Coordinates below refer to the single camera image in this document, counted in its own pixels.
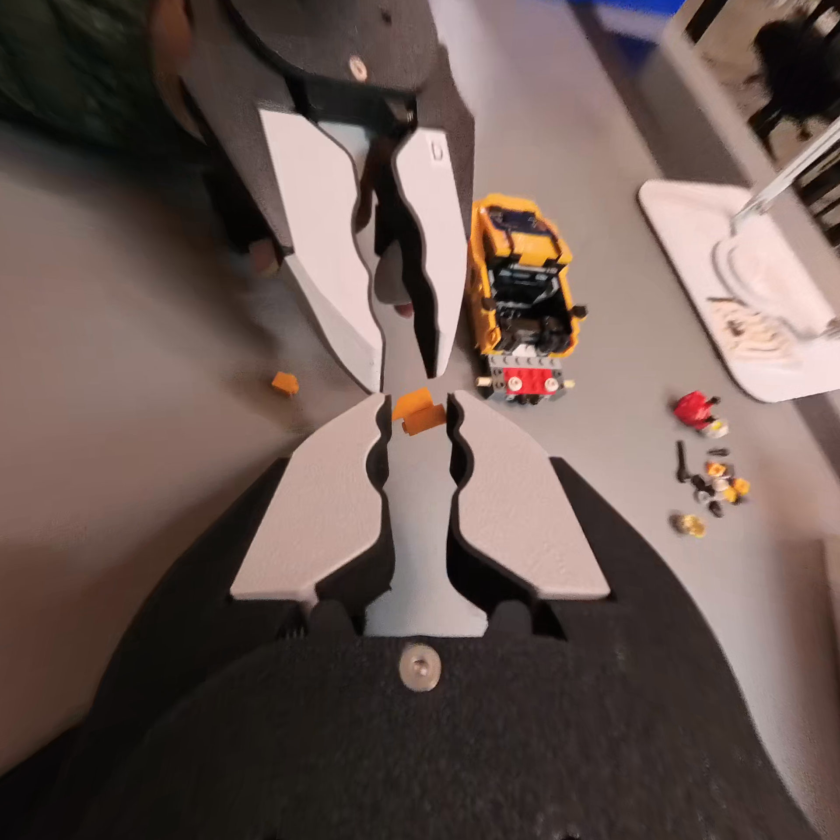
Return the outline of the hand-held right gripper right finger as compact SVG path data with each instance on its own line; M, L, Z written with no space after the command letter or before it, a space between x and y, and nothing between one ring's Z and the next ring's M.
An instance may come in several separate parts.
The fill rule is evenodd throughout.
M488 620L511 602L534 634L561 634L555 603L599 602L611 587L550 455L467 391L448 395L447 434L450 584Z

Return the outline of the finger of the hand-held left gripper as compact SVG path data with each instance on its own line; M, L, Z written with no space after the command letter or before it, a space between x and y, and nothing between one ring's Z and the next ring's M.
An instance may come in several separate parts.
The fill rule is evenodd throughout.
M395 152L392 171L403 210L403 282L427 376L437 378L454 346L467 270L466 229L446 133L415 130Z
M333 355L367 392L379 392L384 340L355 238L354 161L300 114L261 109L259 117L286 215L290 271Z

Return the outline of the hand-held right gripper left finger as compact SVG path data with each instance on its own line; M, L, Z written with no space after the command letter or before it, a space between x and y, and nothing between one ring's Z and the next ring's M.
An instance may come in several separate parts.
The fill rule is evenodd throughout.
M390 396L370 395L299 444L230 585L233 601L292 602L306 615L337 602L363 633L396 565L384 492L391 409Z

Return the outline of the orange lego slope piece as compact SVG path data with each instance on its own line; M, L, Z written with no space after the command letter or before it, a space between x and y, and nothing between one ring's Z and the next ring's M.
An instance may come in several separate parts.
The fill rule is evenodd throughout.
M414 391L399 396L393 405L392 421L404 421L416 414L425 412L434 405L433 397L428 388L420 387Z

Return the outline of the yellow lego car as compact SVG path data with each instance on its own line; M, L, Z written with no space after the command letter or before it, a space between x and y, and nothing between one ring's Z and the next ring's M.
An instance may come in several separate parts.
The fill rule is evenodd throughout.
M572 252L534 201L491 193L475 201L468 242L465 306L485 398L537 406L574 388L564 371L585 305L569 283Z

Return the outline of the grey black lego piece pile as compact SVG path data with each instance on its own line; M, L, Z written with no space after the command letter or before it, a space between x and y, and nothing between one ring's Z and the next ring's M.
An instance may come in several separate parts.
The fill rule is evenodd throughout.
M699 471L689 471L686 483L695 500L715 519L722 519L730 508L740 508L750 501L751 483L740 476L728 458L728 447L713 447Z

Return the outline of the red black lego piece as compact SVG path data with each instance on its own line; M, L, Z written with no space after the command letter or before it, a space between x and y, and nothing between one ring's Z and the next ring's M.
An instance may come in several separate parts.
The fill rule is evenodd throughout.
M698 435L720 439L728 435L729 425L718 408L721 399L718 396L708 396L700 391L693 391L683 395L673 405L671 412L684 426L692 429Z

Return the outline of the white book stand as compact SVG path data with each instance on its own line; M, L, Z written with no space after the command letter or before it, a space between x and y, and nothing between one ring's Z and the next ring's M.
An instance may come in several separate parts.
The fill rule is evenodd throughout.
M838 145L839 120L764 188L649 180L637 200L689 302L736 385L761 403L837 392L838 313L814 282L770 208ZM796 366L729 359L711 335L707 300L736 298L779 319L799 342Z

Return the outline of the printed sticker sheet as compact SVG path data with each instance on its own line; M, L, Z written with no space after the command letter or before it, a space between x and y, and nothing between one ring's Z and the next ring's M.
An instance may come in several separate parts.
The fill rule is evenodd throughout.
M799 342L781 320L736 298L707 300L710 332L726 357L738 362L796 366Z

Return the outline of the black office chair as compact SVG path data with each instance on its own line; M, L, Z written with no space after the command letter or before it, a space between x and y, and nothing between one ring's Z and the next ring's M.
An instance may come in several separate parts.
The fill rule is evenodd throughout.
M763 25L752 41L770 98L749 118L749 126L773 161L771 134L783 121L793 122L797 138L806 141L812 137L810 120L838 118L839 23L825 33L818 27L822 17L838 9L838 2L818 2L811 12Z

